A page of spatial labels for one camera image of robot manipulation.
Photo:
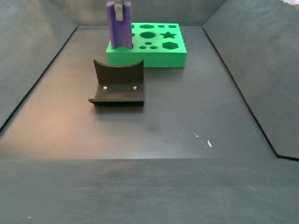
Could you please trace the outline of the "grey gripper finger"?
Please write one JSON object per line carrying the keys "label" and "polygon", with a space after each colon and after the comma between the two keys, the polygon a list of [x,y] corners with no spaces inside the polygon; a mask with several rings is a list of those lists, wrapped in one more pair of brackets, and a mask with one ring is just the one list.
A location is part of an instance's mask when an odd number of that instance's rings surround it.
{"label": "grey gripper finger", "polygon": [[116,21],[124,20],[124,1],[114,0],[114,17]]}

